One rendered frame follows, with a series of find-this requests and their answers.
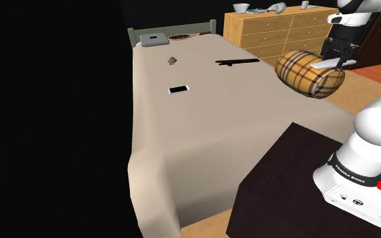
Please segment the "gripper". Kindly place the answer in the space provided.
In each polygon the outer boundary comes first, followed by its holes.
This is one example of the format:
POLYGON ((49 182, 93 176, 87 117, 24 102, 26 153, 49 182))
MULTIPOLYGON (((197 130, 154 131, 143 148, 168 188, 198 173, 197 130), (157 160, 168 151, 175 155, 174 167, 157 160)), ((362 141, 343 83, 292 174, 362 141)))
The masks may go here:
POLYGON ((320 55, 323 60, 340 57, 340 67, 356 57, 365 38, 365 26, 344 26, 334 24, 323 42, 320 55))

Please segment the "white flat slab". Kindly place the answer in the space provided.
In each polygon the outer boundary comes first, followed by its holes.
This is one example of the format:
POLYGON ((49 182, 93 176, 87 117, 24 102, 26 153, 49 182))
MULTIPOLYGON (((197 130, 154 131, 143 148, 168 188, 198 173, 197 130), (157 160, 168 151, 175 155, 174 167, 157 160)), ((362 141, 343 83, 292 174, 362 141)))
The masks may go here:
POLYGON ((341 66, 338 65, 339 63, 340 63, 340 58, 337 57, 334 59, 327 59, 327 60, 323 60, 314 64, 310 64, 310 67, 317 70, 324 69, 324 68, 341 68, 342 66, 350 66, 350 65, 356 64, 357 61, 353 59, 349 59, 345 61, 344 63, 341 63, 341 66))

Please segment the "plaid cylindrical pillow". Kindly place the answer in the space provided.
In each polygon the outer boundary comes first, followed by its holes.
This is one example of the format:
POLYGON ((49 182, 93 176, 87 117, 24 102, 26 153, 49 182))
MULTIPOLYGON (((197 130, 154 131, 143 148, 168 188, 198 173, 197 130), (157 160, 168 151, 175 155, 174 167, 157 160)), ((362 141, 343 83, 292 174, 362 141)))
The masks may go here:
POLYGON ((306 97, 323 99, 340 88, 345 72, 338 68, 316 69, 311 66, 322 61, 322 56, 316 53, 291 50, 278 58, 275 73, 293 91, 306 97))

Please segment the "light wooden chest of drawers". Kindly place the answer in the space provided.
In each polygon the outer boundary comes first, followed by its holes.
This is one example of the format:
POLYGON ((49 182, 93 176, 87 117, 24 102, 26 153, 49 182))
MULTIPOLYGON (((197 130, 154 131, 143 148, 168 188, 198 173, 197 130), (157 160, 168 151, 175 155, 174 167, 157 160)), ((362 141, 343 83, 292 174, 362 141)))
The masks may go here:
POLYGON ((282 13, 226 13, 223 37, 247 50, 268 64, 274 65, 279 56, 290 50, 321 52, 332 25, 327 17, 336 8, 300 6, 287 7, 282 13))

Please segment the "grey figure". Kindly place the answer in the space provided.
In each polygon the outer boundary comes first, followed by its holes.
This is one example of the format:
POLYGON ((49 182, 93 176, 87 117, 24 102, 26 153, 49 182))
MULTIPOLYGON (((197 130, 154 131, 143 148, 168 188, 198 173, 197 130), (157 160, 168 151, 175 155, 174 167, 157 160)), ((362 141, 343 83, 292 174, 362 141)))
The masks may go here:
POLYGON ((274 3, 267 8, 267 12, 274 11, 276 14, 282 13, 286 9, 286 4, 284 2, 274 3))

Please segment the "black long stick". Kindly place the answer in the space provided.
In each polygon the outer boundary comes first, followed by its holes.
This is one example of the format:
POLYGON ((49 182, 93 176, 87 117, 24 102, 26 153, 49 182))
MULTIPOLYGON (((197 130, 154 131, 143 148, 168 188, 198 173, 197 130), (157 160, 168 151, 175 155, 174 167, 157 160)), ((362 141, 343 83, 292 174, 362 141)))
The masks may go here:
POLYGON ((215 63, 218 63, 220 66, 233 66, 234 64, 245 64, 245 63, 254 63, 260 62, 257 58, 252 59, 227 59, 227 60, 217 60, 215 63))

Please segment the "white bowl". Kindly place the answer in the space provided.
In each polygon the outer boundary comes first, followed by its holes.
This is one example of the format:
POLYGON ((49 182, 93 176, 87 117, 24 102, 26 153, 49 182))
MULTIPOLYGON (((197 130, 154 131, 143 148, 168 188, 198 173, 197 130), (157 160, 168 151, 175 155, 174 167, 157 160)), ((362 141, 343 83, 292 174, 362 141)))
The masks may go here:
POLYGON ((235 13, 237 14, 245 14, 246 11, 248 10, 250 4, 249 3, 234 3, 233 4, 233 9, 235 13))

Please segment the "beige bed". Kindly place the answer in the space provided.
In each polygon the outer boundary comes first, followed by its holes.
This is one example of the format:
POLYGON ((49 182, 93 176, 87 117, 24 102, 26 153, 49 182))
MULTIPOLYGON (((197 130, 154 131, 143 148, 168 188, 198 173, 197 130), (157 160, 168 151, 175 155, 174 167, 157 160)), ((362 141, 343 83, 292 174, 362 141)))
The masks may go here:
POLYGON ((268 63, 215 63, 252 58, 217 34, 133 48, 127 171, 143 238, 178 237, 230 209, 240 182, 292 123, 339 142, 352 134, 352 113, 294 92, 268 63), (189 91, 168 93, 181 85, 189 91))

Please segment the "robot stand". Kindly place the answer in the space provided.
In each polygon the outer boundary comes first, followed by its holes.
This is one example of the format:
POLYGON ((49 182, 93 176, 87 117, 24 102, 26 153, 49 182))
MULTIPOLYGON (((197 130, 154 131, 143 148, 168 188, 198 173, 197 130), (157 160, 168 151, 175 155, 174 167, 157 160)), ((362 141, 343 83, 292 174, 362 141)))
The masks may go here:
POLYGON ((313 181, 341 143, 292 123, 240 183, 229 238, 381 238, 381 228, 327 203, 313 181))

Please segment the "red-brown racket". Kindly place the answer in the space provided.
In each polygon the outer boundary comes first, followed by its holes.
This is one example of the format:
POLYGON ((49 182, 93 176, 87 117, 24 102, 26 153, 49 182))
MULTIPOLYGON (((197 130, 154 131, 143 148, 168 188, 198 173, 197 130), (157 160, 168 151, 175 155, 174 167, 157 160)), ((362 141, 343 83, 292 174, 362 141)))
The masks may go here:
POLYGON ((199 33, 175 34, 175 35, 169 36, 168 40, 169 41, 181 41, 181 40, 186 40, 186 39, 189 39, 192 37, 211 34, 211 33, 212 33, 211 31, 206 31, 206 32, 199 32, 199 33))

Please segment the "white phone with black screen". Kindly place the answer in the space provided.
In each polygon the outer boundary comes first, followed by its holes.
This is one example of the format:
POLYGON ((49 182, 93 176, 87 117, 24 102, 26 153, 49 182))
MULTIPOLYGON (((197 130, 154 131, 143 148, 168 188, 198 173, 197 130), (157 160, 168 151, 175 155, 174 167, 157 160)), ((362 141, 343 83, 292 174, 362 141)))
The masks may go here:
POLYGON ((182 93, 185 91, 189 91, 189 87, 187 85, 181 85, 177 87, 171 87, 167 89, 169 94, 182 93))

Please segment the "grey flat box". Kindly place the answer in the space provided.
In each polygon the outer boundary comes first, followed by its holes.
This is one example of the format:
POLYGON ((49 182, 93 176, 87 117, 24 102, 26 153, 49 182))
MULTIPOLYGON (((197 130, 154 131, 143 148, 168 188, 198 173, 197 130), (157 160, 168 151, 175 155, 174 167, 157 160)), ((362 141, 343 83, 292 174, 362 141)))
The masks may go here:
POLYGON ((142 34, 139 36, 139 39, 143 47, 154 47, 169 44, 169 39, 163 32, 142 34))

